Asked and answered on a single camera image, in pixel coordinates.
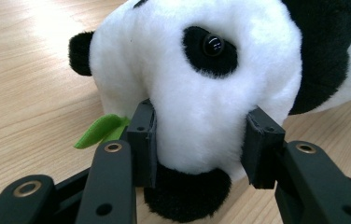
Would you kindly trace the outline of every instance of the wooden floor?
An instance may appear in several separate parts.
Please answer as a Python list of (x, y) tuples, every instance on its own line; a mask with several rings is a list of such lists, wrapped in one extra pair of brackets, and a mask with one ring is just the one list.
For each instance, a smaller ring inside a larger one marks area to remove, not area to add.
[[(0, 1), (0, 192), (26, 175), (56, 183), (90, 166), (94, 147), (72, 145), (103, 112), (90, 77), (68, 65), (68, 39), (94, 30), (123, 0)], [(325, 148), (351, 176), (351, 102), (289, 118), (287, 140)], [(138, 223), (172, 223), (150, 214), (137, 190)], [(194, 223), (282, 223), (272, 190), (244, 179), (212, 218)]]

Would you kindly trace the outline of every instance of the panda plush toy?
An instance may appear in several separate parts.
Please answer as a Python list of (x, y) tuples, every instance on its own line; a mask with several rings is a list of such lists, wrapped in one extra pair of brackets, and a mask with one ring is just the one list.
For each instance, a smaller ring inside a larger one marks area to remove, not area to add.
[(178, 222), (213, 215), (246, 175), (249, 111), (282, 124), (351, 100), (351, 0), (130, 0), (69, 48), (106, 114), (150, 99), (160, 165), (145, 200)]

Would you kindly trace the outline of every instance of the black eye patch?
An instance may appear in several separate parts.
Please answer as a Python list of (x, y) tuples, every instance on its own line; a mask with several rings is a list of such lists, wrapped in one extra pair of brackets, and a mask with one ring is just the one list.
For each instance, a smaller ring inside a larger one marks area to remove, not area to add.
[(136, 4), (134, 5), (133, 8), (141, 7), (141, 6), (144, 5), (147, 1), (148, 1), (148, 0), (140, 0), (140, 1), (138, 1), (138, 3), (136, 3)]
[(211, 78), (225, 78), (237, 68), (236, 47), (203, 28), (184, 30), (184, 52), (193, 69)]

